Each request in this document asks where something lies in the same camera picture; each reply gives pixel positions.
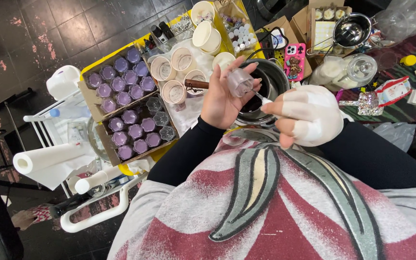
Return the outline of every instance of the paper towel roll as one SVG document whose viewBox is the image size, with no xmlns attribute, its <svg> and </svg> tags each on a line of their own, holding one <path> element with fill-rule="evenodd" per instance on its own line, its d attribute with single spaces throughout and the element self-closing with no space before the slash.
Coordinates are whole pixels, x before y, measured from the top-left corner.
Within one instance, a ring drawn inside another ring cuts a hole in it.
<svg viewBox="0 0 416 260">
<path fill-rule="evenodd" d="M 112 180 L 122 175 L 118 166 L 110 167 L 96 172 L 94 175 L 78 180 L 75 184 L 75 190 L 79 194 L 88 192 L 91 188 L 101 185 L 109 180 Z"/>
<path fill-rule="evenodd" d="M 84 154 L 85 149 L 80 145 L 66 143 L 18 153 L 12 162 L 19 173 L 29 174 Z"/>
</svg>

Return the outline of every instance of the right hand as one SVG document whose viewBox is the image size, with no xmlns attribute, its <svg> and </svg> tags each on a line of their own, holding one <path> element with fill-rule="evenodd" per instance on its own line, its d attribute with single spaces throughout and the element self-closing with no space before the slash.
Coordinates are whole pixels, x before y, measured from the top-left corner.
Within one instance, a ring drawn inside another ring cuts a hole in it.
<svg viewBox="0 0 416 260">
<path fill-rule="evenodd" d="M 317 146 L 343 129 L 343 116 L 334 95 L 323 86 L 305 85 L 286 91 L 261 107 L 266 114 L 284 116 L 275 122 L 280 145 Z"/>
</svg>

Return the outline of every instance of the pink phone case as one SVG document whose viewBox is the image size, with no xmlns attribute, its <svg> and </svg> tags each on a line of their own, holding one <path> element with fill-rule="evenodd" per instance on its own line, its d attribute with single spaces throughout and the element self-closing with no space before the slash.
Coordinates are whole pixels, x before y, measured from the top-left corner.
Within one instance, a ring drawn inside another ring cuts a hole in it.
<svg viewBox="0 0 416 260">
<path fill-rule="evenodd" d="M 304 74 L 305 44 L 289 44 L 285 48 L 285 64 L 283 70 L 290 81 L 301 81 Z"/>
</svg>

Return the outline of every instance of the black sleeve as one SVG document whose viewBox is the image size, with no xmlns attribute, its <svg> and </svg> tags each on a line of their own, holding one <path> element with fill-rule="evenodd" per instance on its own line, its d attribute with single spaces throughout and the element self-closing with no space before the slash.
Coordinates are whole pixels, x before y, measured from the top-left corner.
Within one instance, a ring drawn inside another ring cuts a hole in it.
<svg viewBox="0 0 416 260">
<path fill-rule="evenodd" d="M 173 186 L 184 182 L 189 174 L 216 149 L 226 130 L 209 125 L 201 117 L 150 170 L 148 180 Z"/>
<path fill-rule="evenodd" d="M 319 149 L 338 168 L 373 189 L 416 187 L 416 161 L 360 123 L 345 119 L 342 132 Z"/>
</svg>

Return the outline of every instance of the hand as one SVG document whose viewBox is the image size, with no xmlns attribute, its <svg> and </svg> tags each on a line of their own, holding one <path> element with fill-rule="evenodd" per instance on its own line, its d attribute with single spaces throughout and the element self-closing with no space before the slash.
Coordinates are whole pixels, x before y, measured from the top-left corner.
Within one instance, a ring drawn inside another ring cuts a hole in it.
<svg viewBox="0 0 416 260">
<path fill-rule="evenodd" d="M 299 86 L 261 107 L 266 114 L 285 116 L 275 122 L 280 145 L 317 146 L 334 139 L 343 129 L 343 116 L 334 95 L 323 86 Z"/>
<path fill-rule="evenodd" d="M 243 97 L 235 97 L 229 91 L 228 72 L 238 68 L 243 61 L 243 56 L 237 58 L 223 72 L 221 72 L 219 65 L 216 65 L 209 79 L 208 92 L 205 95 L 200 116 L 205 122 L 219 129 L 229 128 L 237 118 L 240 109 L 255 95 L 250 91 L 245 93 Z M 256 66 L 256 63 L 251 63 L 243 70 L 250 74 L 256 69 Z M 261 84 L 258 79 L 254 80 L 253 86 L 256 91 L 259 90 Z"/>
</svg>

